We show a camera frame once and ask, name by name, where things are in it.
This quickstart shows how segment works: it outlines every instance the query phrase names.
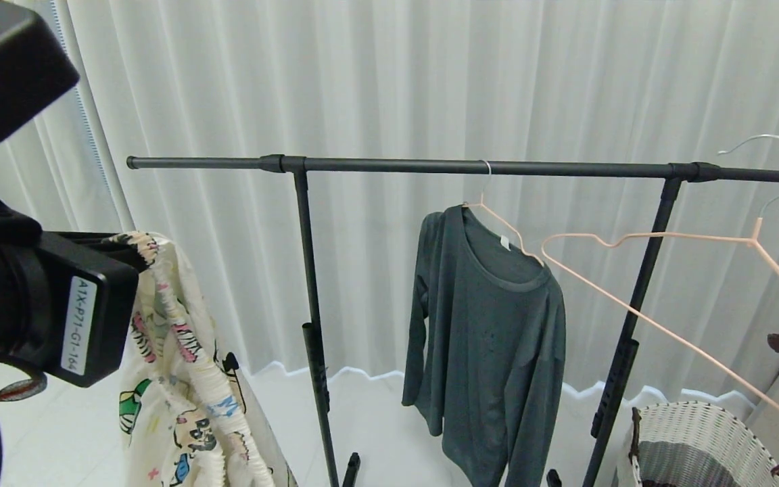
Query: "long-sleeve shirt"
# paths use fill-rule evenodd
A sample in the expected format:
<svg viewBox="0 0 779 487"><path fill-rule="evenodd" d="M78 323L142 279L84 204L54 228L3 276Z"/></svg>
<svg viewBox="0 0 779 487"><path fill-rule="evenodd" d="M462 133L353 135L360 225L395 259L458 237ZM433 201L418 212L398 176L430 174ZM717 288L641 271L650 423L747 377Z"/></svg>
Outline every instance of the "long-sleeve shirt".
<svg viewBox="0 0 779 487"><path fill-rule="evenodd" d="M426 333L426 318L429 330ZM561 394L563 295L470 209L432 213L417 250L402 404L473 487L538 486Z"/></svg>

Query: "white woven basket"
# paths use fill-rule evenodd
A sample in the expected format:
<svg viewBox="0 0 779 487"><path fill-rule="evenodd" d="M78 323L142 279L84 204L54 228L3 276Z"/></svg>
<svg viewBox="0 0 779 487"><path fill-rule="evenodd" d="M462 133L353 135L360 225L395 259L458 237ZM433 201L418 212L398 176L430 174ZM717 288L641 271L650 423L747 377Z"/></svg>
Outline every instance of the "white woven basket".
<svg viewBox="0 0 779 487"><path fill-rule="evenodd" d="M727 410L703 402L633 409L614 486L779 487L779 465Z"/></svg>

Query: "clothes rack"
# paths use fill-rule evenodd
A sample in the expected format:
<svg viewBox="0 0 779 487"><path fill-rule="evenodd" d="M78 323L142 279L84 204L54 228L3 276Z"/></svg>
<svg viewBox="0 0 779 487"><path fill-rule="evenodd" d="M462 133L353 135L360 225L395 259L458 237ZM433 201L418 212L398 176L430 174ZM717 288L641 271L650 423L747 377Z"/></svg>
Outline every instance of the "clothes rack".
<svg viewBox="0 0 779 487"><path fill-rule="evenodd" d="M779 182L779 170L737 169L721 167L707 162L669 164L612 164L580 162L519 162L489 161L493 175L565 176L591 178L644 178L663 179L661 200L653 221L652 232L665 231L671 210L678 198L681 183L702 183L717 180ZM306 287L311 321L303 325L306 340L308 366L311 372L314 400L321 425L321 438L327 458L331 487L338 487L338 473L329 425L330 397L327 388L327 365L321 331L321 310L318 305L318 283L314 265L312 223L308 205L307 173L321 172L416 172L443 173L443 175L482 175L485 172L481 160L395 160L395 158L306 158L273 154L260 158L127 158L130 169L179 168L179 169L260 169L268 172L291 172L300 213L300 233L303 257L306 265ZM662 237L649 238L645 254L636 278L630 306L641 309L651 281L653 269L661 249ZM615 417L621 406L621 398L627 388L628 378L639 349L633 339L637 316L627 313L621 336L615 347L612 365L600 404L594 414L591 436L596 438L582 487L593 487L606 446L615 425ZM358 453L350 455L343 487L356 483L360 459ZM560 485L557 472L550 471L547 483Z"/></svg>

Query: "pink clothes hanger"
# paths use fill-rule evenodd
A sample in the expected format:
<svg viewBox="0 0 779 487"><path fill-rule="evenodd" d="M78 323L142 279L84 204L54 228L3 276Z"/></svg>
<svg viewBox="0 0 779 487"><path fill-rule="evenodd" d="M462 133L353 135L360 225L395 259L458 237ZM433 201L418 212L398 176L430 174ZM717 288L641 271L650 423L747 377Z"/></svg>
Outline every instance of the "pink clothes hanger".
<svg viewBox="0 0 779 487"><path fill-rule="evenodd" d="M746 139L746 141L743 141L742 143L736 145L736 147L733 147L729 151L720 151L717 154L718 155L729 154L730 152L741 147L741 145L744 145L746 142L753 141L754 139L763 139L763 138L776 139L777 141L779 141L779 135L769 135L769 133L763 133L762 135L754 135L753 137ZM733 372L733 370L731 370L729 367L724 366L724 364L720 363L716 358L712 357L710 354L707 354L707 352L705 352L698 346L693 345L688 340L685 340L684 338L678 336L676 333L674 333L667 327L663 326L662 324L659 324L657 321L654 321L651 318L646 317L646 315L642 314L642 312L633 309L627 302L622 301L621 299L612 295L612 293L609 293L609 291L603 289L597 284L594 284L592 281L588 280L587 278L582 277L581 274L573 271L573 269L567 267L563 263L560 263L559 261L554 259L546 252L547 243L549 243L552 240L557 240L559 238L568 238L568 237L592 239L596 241L598 244L600 244L601 246L609 247L609 249L614 249L615 247L620 246L622 243L624 243L624 241L630 240L631 238L641 238L641 237L679 237L679 238L690 238L695 240L729 241L729 243L733 243L733 244L746 244L746 246L751 247L751 249L757 250L757 253L761 256L763 261L767 263L767 265L770 266L770 268L775 272L775 274L777 274L777 277L779 277L779 265L773 258L771 258L769 253L766 252L766 250L764 249L763 246L761 246L758 240L759 231L761 230L761 225L763 224L763 213L765 212L767 206L769 206L769 204L771 204L776 200L779 200L779 195L777 195L775 198L772 198L772 200L770 200L768 203L764 204L763 207L761 207L759 216L757 218L757 221L755 221L755 224L753 226L753 232L750 237L717 237L716 235L695 235L695 234L688 234L688 233L679 233L675 231L659 231L659 232L646 232L646 233L630 233L624 235L624 237L619 238L618 241L615 241L615 243L607 243L606 241L603 241L602 238L592 233L562 233L558 235L551 235L551 237L546 238L543 241L540 250L541 253L543 253L543 256L546 259L548 259L550 262L554 263L554 265L559 266L559 268L561 269L565 269L565 271L569 272L569 274L571 275L574 275L574 277L578 278L580 281L582 281L582 283L586 283L588 284L588 286L593 287L604 296L608 297L609 299L612 299L612 301L618 303L618 305L621 305L622 308L627 309L627 311L632 312L637 317L640 317L643 321L646 321L646 323L649 323L653 327L656 327L656 329L661 330L663 333L666 333L674 340L677 340L677 342L679 342L680 344L687 346L687 348L689 348L690 350L695 351L697 354L704 357L705 360L710 361L710 363L714 364L719 369L723 370L724 373L732 377L732 379L738 381L742 386L748 388L755 395L760 397L762 401L770 404L771 407L774 407L777 411L779 411L779 403L777 403L775 400L772 400L772 398L764 394L764 392L755 388L754 385L749 383L745 378L739 376L737 373Z"/></svg>
<svg viewBox="0 0 779 487"><path fill-rule="evenodd" d="M542 267L545 267L545 264L543 263L543 261L540 258L538 258L538 256L536 256L535 254L532 254L531 252L528 252L527 250L525 250L525 242L522 240L522 234L519 233L519 231L516 230L515 227L510 225L509 222L507 222L506 220L501 218L501 216L498 215L498 213L492 212L492 209L489 208L488 206L486 206L486 203L484 202L484 200L485 200L485 196L486 196L486 188L488 188L489 182L492 182L492 165L489 164L489 161L487 161L487 160L482 160L482 161L486 163L486 167L488 167L488 169L489 169L489 175L488 175L488 179L486 179L486 184L483 185L483 191L479 192L479 203L470 204L470 203L467 203L467 201L466 201L463 204L463 206L465 208L482 208L483 210L486 210L486 212L488 212L490 215L494 216L494 218L497 218L498 221L500 221L502 224L504 224L504 226L506 226L511 231L513 231L513 233L516 234L516 237L519 238L519 250L520 250L520 252L522 252L526 256L529 256L529 258L535 258L537 260L537 262L540 262L540 265Z"/></svg>

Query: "cartoon print clothing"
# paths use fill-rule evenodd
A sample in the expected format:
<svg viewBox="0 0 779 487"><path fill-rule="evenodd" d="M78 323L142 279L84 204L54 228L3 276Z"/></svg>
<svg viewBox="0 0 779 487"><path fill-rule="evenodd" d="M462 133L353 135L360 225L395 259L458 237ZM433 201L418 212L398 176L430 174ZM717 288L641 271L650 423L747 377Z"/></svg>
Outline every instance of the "cartoon print clothing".
<svg viewBox="0 0 779 487"><path fill-rule="evenodd" d="M157 234L111 237L140 275L118 401L127 487L296 487L296 480L185 254Z"/></svg>

